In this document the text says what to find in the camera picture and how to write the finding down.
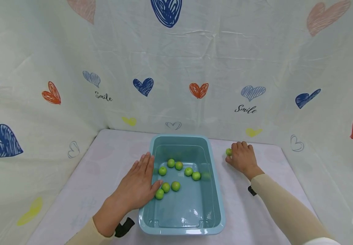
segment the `white tablecloth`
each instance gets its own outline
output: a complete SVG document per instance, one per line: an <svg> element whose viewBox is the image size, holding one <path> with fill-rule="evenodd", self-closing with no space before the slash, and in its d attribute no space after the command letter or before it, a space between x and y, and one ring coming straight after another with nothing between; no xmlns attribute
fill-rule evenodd
<svg viewBox="0 0 353 245"><path fill-rule="evenodd" d="M27 244L66 243L117 188L133 162L149 150L153 136L155 134L102 130ZM248 192L248 179L224 161L225 149L230 148L232 142L210 140L210 143L223 194L225 229L212 236L146 235L138 225L138 211L132 211L127 217L135 221L135 226L124 237L115 238L112 244L289 244L259 196L252 196ZM281 148L266 144L252 145L262 170L313 211Z"/></svg>

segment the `beige sleeve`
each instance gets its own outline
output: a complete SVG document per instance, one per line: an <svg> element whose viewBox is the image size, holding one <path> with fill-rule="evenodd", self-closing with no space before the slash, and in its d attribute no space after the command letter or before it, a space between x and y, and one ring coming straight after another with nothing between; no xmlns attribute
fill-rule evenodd
<svg viewBox="0 0 353 245"><path fill-rule="evenodd" d="M97 231L93 219L90 219L65 245L109 245L114 235L104 237Z"/></svg>
<svg viewBox="0 0 353 245"><path fill-rule="evenodd" d="M251 180L251 188L261 197L270 216L292 245L316 238L331 238L316 216L269 175Z"/></svg>

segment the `green ball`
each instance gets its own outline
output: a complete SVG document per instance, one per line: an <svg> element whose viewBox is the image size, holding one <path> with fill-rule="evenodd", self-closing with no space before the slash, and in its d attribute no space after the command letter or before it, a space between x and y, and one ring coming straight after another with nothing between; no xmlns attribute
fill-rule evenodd
<svg viewBox="0 0 353 245"><path fill-rule="evenodd" d="M159 168L159 175L164 176L167 173L167 169L165 167Z"/></svg>
<svg viewBox="0 0 353 245"><path fill-rule="evenodd" d="M200 173L199 173L199 172L194 172L194 173L192 174L192 178L193 178L193 180L195 180L195 181L199 180L199 179L200 179Z"/></svg>
<svg viewBox="0 0 353 245"><path fill-rule="evenodd" d="M225 150L225 154L228 155L229 157L232 156L232 150L228 148L227 150Z"/></svg>
<svg viewBox="0 0 353 245"><path fill-rule="evenodd" d="M184 170L184 175L191 176L193 174L193 169L188 167Z"/></svg>
<svg viewBox="0 0 353 245"><path fill-rule="evenodd" d="M169 159L167 162L167 166L173 168L175 166L175 161L173 159Z"/></svg>
<svg viewBox="0 0 353 245"><path fill-rule="evenodd" d="M164 191L162 189L158 189L156 191L156 195L154 195L154 197L157 199L157 200L161 200L163 199L164 197Z"/></svg>
<svg viewBox="0 0 353 245"><path fill-rule="evenodd" d="M177 170L182 170L182 168L183 168L183 163L182 163L182 162L176 162L176 163L175 163L175 168L176 168Z"/></svg>
<svg viewBox="0 0 353 245"><path fill-rule="evenodd" d="M164 191L165 193L168 193L169 190L170 190L170 188L171 188L171 186L168 184L168 182L165 182L165 183L163 183L163 185L161 186L161 188L163 189L163 191Z"/></svg>
<svg viewBox="0 0 353 245"><path fill-rule="evenodd" d="M178 191L180 189L180 183L178 181L174 181L172 184L171 184L171 189L173 191Z"/></svg>

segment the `blue heart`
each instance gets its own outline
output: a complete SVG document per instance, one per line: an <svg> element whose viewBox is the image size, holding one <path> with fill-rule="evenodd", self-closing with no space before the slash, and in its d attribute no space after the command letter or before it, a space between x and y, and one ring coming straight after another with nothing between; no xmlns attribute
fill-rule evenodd
<svg viewBox="0 0 353 245"><path fill-rule="evenodd" d="M14 157L23 153L9 126L0 124L0 157Z"/></svg>
<svg viewBox="0 0 353 245"><path fill-rule="evenodd" d="M265 93L265 92L266 92L265 87L253 88L251 85L249 85L249 86L244 87L240 94L243 97L248 98L248 101L252 101L252 99L257 98L260 95L263 95L263 93Z"/></svg>
<svg viewBox="0 0 353 245"><path fill-rule="evenodd" d="M133 85L136 89L146 97L150 93L151 89L153 88L153 79L150 77L145 79L143 83L141 83L138 79L133 80Z"/></svg>
<svg viewBox="0 0 353 245"><path fill-rule="evenodd" d="M182 0L150 0L157 19L166 27L172 28L179 19Z"/></svg>
<svg viewBox="0 0 353 245"><path fill-rule="evenodd" d="M315 96L317 96L319 92L321 92L321 89L315 90L315 92L312 93L311 95L309 95L308 93L298 95L295 98L295 102L296 102L297 106L299 107L299 109L301 109L305 104L307 104L307 102L309 102Z"/></svg>
<svg viewBox="0 0 353 245"><path fill-rule="evenodd" d="M100 84L100 77L96 74L96 73L89 73L86 70L84 70L82 72L82 74L84 75L85 79L90 82L93 83L96 87L99 87Z"/></svg>

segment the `blue plastic tub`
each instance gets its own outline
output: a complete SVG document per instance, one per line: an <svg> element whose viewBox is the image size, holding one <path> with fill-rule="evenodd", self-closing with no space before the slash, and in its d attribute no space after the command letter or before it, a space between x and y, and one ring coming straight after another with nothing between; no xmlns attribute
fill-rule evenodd
<svg viewBox="0 0 353 245"><path fill-rule="evenodd" d="M155 156L152 183L162 179L171 184L178 181L179 191L164 193L162 200L152 199L139 211L141 229L155 235L214 235L225 226L225 212L212 147L209 140L199 135L159 134L150 143ZM167 167L168 159L183 163L182 170ZM160 167L167 173L161 176ZM194 181L184 175L191 167L201 173Z"/></svg>

